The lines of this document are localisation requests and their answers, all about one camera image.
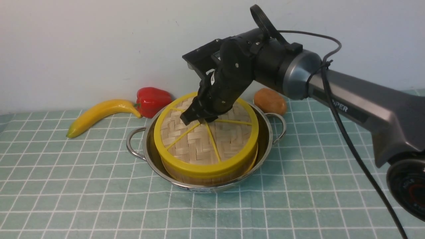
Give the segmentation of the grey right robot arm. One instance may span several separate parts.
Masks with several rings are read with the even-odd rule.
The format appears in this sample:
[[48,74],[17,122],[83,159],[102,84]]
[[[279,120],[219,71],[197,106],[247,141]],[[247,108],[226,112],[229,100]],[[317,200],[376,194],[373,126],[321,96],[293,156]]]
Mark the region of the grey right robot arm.
[[329,70],[328,58],[342,46],[332,37],[325,38],[338,47],[321,58],[288,43],[282,33],[256,28],[183,55],[201,78],[197,96],[181,115],[184,124],[215,121],[253,81],[293,100],[312,98],[331,109],[351,150],[340,116],[371,133],[376,167],[390,165],[386,181],[392,197],[424,220],[424,97]]

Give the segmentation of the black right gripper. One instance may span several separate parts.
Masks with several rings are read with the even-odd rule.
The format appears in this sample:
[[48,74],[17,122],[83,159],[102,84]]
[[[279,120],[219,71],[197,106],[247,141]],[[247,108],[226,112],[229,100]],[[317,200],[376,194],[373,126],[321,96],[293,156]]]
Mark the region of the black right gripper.
[[217,68],[208,71],[200,82],[198,96],[180,115],[186,126],[197,120],[217,120],[253,81],[265,83],[264,37],[233,36],[223,40]]

